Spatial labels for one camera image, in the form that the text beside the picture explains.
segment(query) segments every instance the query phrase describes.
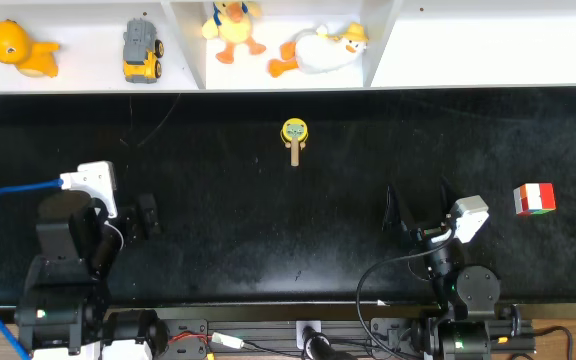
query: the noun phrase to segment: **yellow hat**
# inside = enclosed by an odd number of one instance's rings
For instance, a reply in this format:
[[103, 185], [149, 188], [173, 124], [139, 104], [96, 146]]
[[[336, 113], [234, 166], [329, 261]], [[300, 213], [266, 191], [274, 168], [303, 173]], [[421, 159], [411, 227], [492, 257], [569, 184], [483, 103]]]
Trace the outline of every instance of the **yellow hat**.
[[357, 23], [350, 24], [346, 33], [342, 34], [341, 37], [352, 41], [368, 42], [368, 38], [364, 32], [364, 27]]

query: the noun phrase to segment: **toy truck wheel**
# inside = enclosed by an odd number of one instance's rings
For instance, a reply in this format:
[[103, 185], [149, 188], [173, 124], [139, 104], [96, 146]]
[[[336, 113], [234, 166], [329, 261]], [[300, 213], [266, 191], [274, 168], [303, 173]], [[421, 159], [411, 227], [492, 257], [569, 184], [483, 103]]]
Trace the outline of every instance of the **toy truck wheel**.
[[155, 62], [155, 77], [159, 79], [161, 77], [161, 63], [159, 60]]
[[164, 56], [164, 43], [161, 40], [155, 40], [155, 56], [158, 58]]

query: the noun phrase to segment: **duck's orange beak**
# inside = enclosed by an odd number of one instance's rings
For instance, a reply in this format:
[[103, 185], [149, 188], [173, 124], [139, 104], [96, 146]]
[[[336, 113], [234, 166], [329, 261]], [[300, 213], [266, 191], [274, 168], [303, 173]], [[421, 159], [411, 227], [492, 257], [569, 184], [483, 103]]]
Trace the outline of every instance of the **duck's orange beak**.
[[243, 20], [244, 10], [241, 8], [241, 3], [234, 2], [228, 5], [228, 7], [226, 8], [226, 15], [228, 15], [228, 17], [236, 23]]

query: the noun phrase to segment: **toy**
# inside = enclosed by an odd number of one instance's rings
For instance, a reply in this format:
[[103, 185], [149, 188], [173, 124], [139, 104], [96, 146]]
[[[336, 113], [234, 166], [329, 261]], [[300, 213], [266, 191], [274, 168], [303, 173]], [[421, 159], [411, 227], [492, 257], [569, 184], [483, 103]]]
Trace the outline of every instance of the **toy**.
[[161, 77], [164, 43], [157, 38], [155, 26], [143, 19], [128, 22], [124, 33], [124, 75], [131, 83], [156, 83]]
[[252, 38], [252, 22], [250, 15], [261, 16], [261, 8], [252, 2], [214, 2], [214, 15], [201, 28], [202, 35], [210, 40], [219, 37], [226, 42], [226, 49], [217, 54], [217, 60], [224, 64], [235, 61], [235, 46], [246, 43], [250, 54], [259, 55], [266, 51], [264, 45], [258, 44]]
[[29, 77], [57, 76], [57, 43], [35, 42], [15, 21], [0, 22], [0, 62], [13, 64]]
[[306, 147], [308, 139], [308, 126], [297, 118], [292, 118], [284, 123], [281, 128], [281, 140], [290, 149], [290, 165], [299, 166], [299, 151]]
[[277, 78], [288, 70], [300, 69], [306, 74], [320, 74], [340, 69], [357, 60], [366, 50], [368, 38], [363, 26], [352, 23], [340, 36], [328, 35], [328, 29], [304, 30], [295, 41], [281, 46], [281, 58], [268, 63], [268, 71]]
[[525, 184], [515, 189], [515, 210], [518, 215], [538, 215], [555, 210], [552, 184]]

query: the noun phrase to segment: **blue scarf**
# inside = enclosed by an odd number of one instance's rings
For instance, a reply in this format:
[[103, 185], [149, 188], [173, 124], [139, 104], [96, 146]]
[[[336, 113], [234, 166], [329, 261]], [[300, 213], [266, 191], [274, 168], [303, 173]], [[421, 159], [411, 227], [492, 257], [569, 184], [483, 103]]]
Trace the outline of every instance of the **blue scarf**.
[[[217, 4], [215, 3], [212, 3], [212, 7], [215, 9], [215, 14], [212, 16], [212, 18], [215, 20], [215, 24], [217, 24], [217, 26], [221, 26], [221, 20], [219, 20], [219, 14], [221, 14], [221, 11], [219, 11]], [[248, 14], [248, 6], [246, 6], [246, 4], [241, 3], [241, 10], [244, 11], [244, 14]]]

